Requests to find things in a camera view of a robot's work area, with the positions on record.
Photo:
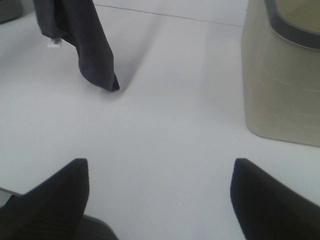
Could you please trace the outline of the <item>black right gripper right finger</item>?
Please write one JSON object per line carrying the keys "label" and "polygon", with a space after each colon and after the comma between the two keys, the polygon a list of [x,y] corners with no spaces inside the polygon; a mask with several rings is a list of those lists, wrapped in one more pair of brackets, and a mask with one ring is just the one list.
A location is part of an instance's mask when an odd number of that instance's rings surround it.
{"label": "black right gripper right finger", "polygon": [[320,207],[246,158],[234,162],[230,199],[247,240],[320,238]]}

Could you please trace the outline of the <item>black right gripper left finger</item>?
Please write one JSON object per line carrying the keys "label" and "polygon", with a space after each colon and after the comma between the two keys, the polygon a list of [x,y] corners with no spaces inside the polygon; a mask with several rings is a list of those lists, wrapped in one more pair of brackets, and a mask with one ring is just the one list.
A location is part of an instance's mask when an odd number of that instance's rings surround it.
{"label": "black right gripper left finger", "polygon": [[85,215],[88,161],[76,158],[25,194],[0,189],[2,240],[116,240],[104,221]]}

